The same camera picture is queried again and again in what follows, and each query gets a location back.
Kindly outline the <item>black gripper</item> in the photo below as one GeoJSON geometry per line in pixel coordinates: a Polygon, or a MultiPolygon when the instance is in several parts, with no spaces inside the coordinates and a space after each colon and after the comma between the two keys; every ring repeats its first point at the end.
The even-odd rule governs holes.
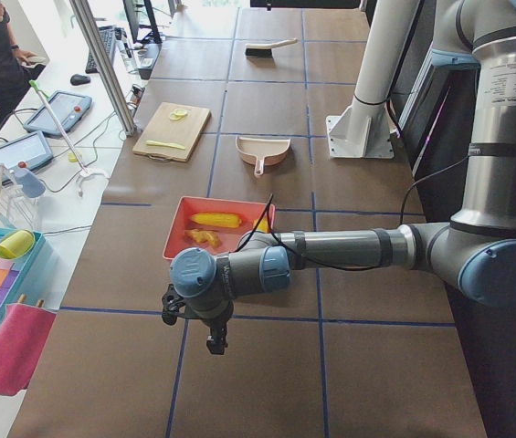
{"type": "MultiPolygon", "coordinates": [[[[162,320],[166,325],[175,325],[177,319],[198,319],[194,311],[188,307],[184,299],[180,297],[173,284],[169,284],[166,292],[162,295],[162,320]]],[[[206,347],[213,355],[224,355],[228,347],[226,322],[211,322],[209,324],[209,336],[206,340],[206,347]]]]}

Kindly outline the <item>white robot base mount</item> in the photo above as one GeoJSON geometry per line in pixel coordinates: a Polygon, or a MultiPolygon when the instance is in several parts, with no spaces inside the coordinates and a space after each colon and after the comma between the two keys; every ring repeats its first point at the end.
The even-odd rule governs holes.
{"type": "Polygon", "coordinates": [[[334,159],[392,159],[386,105],[419,0],[379,1],[363,53],[351,104],[329,116],[327,141],[334,159]]]}

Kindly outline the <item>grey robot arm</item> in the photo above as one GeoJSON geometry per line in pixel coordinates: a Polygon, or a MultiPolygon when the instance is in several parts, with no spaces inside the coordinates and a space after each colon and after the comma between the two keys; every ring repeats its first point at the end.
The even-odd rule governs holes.
{"type": "Polygon", "coordinates": [[[223,354],[236,298],[286,288],[294,270],[403,266],[438,276],[491,307],[516,302],[516,1],[437,3],[431,60],[479,67],[460,210],[445,223],[364,231],[245,233],[212,255],[193,247],[170,265],[162,318],[198,319],[208,350],[223,354]]]}

